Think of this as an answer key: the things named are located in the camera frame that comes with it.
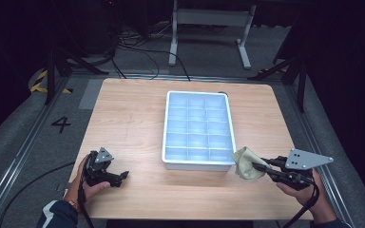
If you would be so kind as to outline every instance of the white plastic box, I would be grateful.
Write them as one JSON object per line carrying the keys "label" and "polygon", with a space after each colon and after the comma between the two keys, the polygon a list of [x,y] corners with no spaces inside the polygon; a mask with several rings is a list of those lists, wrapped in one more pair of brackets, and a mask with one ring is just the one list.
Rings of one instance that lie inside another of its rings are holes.
{"label": "white plastic box", "polygon": [[162,153],[167,169],[227,171],[235,151],[225,94],[167,93]]}

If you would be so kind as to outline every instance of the white desk frame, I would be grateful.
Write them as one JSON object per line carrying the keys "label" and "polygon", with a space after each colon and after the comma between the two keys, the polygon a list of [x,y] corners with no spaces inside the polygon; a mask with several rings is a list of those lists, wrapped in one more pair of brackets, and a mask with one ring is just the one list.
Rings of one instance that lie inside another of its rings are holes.
{"label": "white desk frame", "polygon": [[249,11],[224,11],[224,10],[203,10],[203,9],[179,9],[178,0],[174,0],[173,10],[173,37],[171,39],[170,56],[168,64],[176,65],[177,55],[177,25],[193,24],[193,25],[209,25],[209,26],[232,26],[244,27],[244,33],[241,39],[237,39],[242,64],[245,69],[251,68],[247,51],[245,50],[245,42],[247,41],[248,32],[256,11],[256,5],[251,6]]}

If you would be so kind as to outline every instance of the dark blue sleeve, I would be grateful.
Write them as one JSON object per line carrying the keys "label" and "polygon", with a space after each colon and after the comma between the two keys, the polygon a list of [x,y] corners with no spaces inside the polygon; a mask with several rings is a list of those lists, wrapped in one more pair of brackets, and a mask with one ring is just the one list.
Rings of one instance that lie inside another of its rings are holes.
{"label": "dark blue sleeve", "polygon": [[339,218],[333,221],[314,224],[313,222],[310,223],[311,228],[351,228],[350,225],[346,224],[345,222],[341,221]]}
{"label": "dark blue sleeve", "polygon": [[37,228],[70,228],[78,224],[78,213],[66,201],[52,201],[43,208]]}

